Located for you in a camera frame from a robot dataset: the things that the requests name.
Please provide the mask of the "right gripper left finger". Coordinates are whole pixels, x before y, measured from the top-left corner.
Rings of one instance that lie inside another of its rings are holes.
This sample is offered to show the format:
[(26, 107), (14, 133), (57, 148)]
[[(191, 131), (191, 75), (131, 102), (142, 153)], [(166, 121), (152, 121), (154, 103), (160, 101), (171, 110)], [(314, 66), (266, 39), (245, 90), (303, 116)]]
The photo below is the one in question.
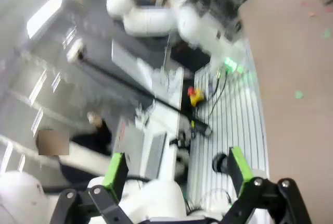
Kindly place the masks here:
[(89, 223), (93, 217), (102, 217), (105, 223), (132, 223), (119, 206), (128, 171), (124, 154), (113, 154), (101, 185), (60, 193), (52, 223)]

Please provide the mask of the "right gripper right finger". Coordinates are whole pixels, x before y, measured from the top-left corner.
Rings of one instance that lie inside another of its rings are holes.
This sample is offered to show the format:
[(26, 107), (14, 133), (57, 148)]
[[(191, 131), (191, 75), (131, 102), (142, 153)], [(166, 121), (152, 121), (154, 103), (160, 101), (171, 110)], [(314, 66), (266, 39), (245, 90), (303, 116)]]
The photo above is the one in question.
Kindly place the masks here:
[(266, 210), (275, 223), (312, 222), (294, 180), (273, 183), (254, 176), (238, 146), (229, 149), (227, 170), (238, 198), (223, 217), (224, 223), (248, 223), (256, 209)]

